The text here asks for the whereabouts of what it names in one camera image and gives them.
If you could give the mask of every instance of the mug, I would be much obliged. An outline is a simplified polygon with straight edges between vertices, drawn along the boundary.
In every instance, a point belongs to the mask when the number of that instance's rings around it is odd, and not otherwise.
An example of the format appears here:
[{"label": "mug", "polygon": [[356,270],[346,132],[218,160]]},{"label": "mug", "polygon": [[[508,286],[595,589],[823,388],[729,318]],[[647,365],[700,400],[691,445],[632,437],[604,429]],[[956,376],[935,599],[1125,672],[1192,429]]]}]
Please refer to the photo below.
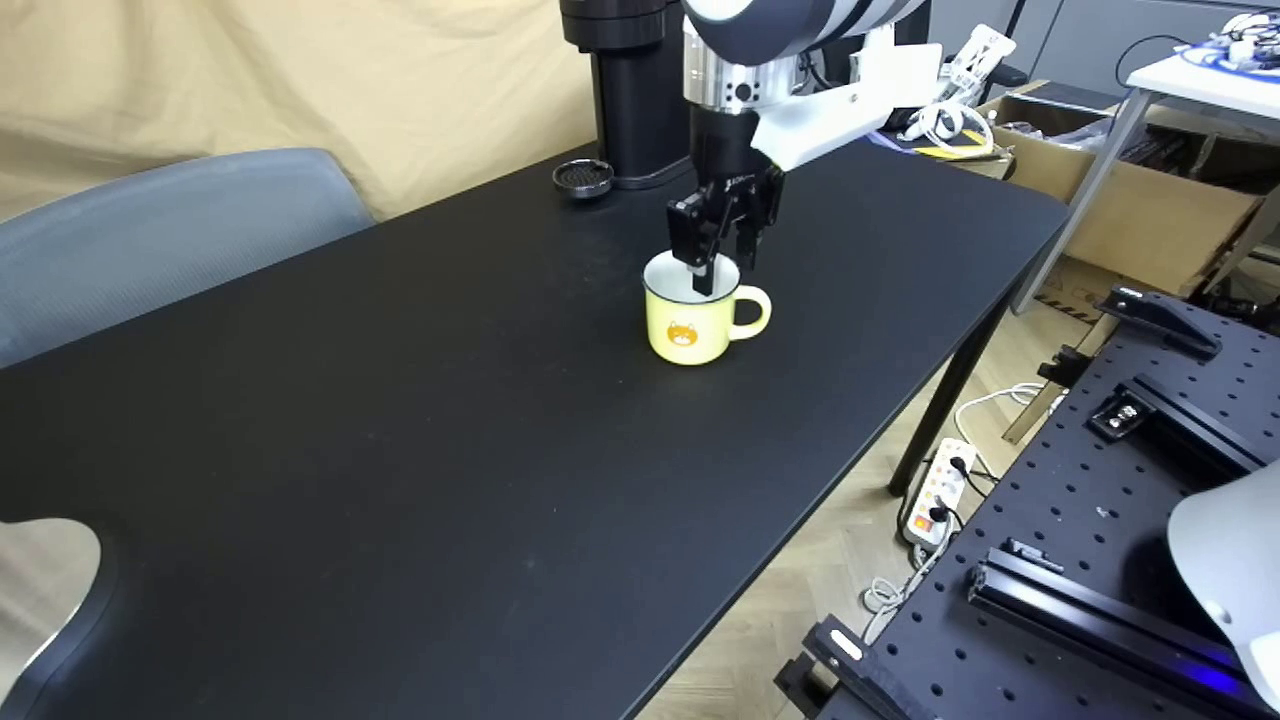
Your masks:
[{"label": "mug", "polygon": [[[735,325],[735,303],[755,303],[753,325]],[[753,338],[766,329],[771,299],[755,284],[739,284],[739,268],[714,257],[713,294],[691,286],[691,268],[673,252],[642,264],[642,325],[647,346],[668,365],[713,365],[735,338]]]}]

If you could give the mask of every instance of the mug print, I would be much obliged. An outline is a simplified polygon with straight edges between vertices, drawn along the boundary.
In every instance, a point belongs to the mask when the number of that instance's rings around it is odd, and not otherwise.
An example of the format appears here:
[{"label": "mug print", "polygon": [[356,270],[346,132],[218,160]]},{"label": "mug print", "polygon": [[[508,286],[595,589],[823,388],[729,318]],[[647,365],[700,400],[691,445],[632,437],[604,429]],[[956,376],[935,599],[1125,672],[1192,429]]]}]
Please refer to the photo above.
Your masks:
[{"label": "mug print", "polygon": [[691,343],[696,343],[696,329],[673,325],[673,329],[668,329],[668,338],[673,338],[674,346],[691,346]]}]

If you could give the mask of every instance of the cardboard box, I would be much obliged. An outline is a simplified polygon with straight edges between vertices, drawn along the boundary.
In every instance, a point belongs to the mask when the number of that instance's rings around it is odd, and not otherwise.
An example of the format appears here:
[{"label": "cardboard box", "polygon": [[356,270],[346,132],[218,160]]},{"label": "cardboard box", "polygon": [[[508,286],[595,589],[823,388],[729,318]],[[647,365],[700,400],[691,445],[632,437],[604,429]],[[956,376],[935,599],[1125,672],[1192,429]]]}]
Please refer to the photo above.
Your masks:
[{"label": "cardboard box", "polygon": [[1129,275],[1115,275],[1115,270],[1105,270],[1095,264],[1083,264],[1083,258],[1071,258],[1071,257],[1061,257],[1050,264],[1050,270],[1043,275],[1035,299],[1054,309],[1054,310],[1067,310],[1083,325],[1095,325],[1105,310],[1098,303],[1107,299],[1112,286],[1143,286]]},{"label": "cardboard box", "polygon": [[[1050,106],[1029,94],[996,101],[992,115],[996,124],[1035,124],[1043,134],[1074,132],[1098,121],[1098,111]],[[996,141],[1013,147],[1009,184],[1043,191],[1050,200],[1071,200],[1090,162],[1090,152],[1061,147],[1050,141],[1014,134],[1002,127],[996,127]],[[1255,195],[1248,191],[1115,160],[1063,257],[1112,270],[1136,286],[1187,294],[1204,281],[1215,252],[1243,229],[1253,207]]]}]

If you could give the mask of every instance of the gray chair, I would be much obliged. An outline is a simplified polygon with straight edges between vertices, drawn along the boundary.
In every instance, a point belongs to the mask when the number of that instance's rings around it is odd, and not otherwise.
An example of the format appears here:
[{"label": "gray chair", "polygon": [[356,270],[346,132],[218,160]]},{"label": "gray chair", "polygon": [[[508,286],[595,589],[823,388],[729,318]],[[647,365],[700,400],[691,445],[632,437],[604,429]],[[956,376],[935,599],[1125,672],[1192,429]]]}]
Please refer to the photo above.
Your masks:
[{"label": "gray chair", "polygon": [[0,367],[368,229],[326,152],[184,160],[0,223]]}]

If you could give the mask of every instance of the mug handle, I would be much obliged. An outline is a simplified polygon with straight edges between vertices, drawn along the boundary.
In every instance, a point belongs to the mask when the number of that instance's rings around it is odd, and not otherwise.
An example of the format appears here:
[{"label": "mug handle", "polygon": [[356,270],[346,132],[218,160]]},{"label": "mug handle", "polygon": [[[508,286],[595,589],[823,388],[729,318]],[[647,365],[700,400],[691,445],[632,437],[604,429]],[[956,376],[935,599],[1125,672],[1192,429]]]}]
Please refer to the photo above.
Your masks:
[{"label": "mug handle", "polygon": [[771,299],[766,299],[764,286],[739,284],[739,286],[733,292],[733,303],[755,303],[759,317],[755,317],[753,325],[733,325],[733,329],[729,329],[729,338],[753,338],[753,336],[759,336],[759,333],[766,329],[766,318],[771,318]]}]

